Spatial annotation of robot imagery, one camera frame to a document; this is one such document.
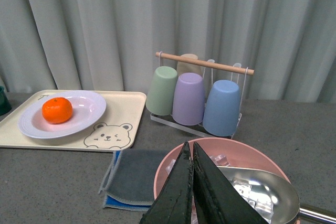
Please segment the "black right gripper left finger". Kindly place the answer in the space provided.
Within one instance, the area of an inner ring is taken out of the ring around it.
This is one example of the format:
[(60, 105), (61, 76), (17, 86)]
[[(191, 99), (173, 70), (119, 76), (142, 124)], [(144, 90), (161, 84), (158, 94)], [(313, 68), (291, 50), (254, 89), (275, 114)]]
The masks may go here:
[(140, 223), (191, 223), (194, 168), (185, 142), (158, 197)]

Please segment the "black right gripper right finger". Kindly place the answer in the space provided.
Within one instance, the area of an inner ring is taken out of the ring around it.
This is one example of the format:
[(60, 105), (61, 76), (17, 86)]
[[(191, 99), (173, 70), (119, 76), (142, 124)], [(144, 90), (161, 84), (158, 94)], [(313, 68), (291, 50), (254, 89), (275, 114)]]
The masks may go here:
[(193, 193), (198, 223), (266, 223), (210, 157), (193, 144)]

